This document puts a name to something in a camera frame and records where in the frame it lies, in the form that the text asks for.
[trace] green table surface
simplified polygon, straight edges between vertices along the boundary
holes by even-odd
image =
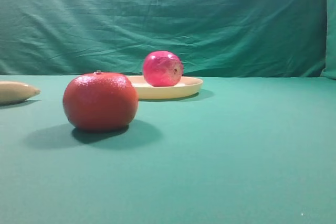
[[[336,223],[336,81],[202,78],[88,134],[63,112],[73,78],[0,76],[41,89],[0,107],[0,223]]]

